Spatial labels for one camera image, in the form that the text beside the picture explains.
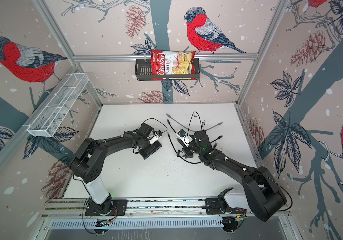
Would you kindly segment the black network switch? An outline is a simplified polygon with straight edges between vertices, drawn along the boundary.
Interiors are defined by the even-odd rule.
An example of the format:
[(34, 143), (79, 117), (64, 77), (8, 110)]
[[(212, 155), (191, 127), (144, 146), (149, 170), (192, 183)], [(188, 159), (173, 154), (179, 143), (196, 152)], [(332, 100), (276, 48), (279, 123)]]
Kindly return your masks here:
[(159, 141), (155, 141), (153, 144), (150, 144), (145, 149), (140, 149), (139, 154), (142, 156), (144, 160), (150, 157), (153, 153), (159, 150), (162, 147), (162, 144)]

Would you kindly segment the black power adapter with cable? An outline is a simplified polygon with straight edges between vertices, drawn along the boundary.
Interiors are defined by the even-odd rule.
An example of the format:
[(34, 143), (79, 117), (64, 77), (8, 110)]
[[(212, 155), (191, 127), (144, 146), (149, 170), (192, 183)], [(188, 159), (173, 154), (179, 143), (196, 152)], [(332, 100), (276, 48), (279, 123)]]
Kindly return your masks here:
[(177, 141), (182, 146), (182, 152), (184, 153), (184, 158), (186, 159), (192, 158), (196, 149), (195, 136), (189, 134), (190, 125), (194, 116), (197, 116), (199, 121), (201, 120), (200, 115), (196, 111), (194, 111), (189, 121), (189, 126), (188, 126), (187, 131), (185, 131), (184, 129), (181, 129), (176, 133)]

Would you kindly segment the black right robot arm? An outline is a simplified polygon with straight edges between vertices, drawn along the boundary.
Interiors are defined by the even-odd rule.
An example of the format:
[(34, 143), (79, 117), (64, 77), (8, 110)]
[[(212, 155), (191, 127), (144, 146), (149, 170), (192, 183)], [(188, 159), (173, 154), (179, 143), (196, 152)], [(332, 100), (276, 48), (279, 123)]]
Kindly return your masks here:
[(184, 130), (176, 133), (185, 157), (197, 154), (205, 166), (222, 172), (242, 185), (248, 206), (246, 209), (266, 222), (287, 203), (281, 186), (265, 167), (254, 168), (237, 162), (212, 146), (205, 130), (188, 135)]

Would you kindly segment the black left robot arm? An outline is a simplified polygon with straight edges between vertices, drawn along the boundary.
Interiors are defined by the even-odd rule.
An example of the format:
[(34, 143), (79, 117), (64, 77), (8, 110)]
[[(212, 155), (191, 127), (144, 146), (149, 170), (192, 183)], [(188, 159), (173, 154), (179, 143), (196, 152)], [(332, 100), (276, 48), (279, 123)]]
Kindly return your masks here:
[(89, 199), (84, 207), (87, 217), (124, 216), (127, 200), (113, 200), (102, 180), (105, 159), (119, 151), (138, 149), (143, 159), (147, 159), (162, 147), (158, 139), (161, 131), (142, 123), (133, 131), (105, 140), (87, 138), (69, 162), (69, 168), (78, 180), (82, 181)]

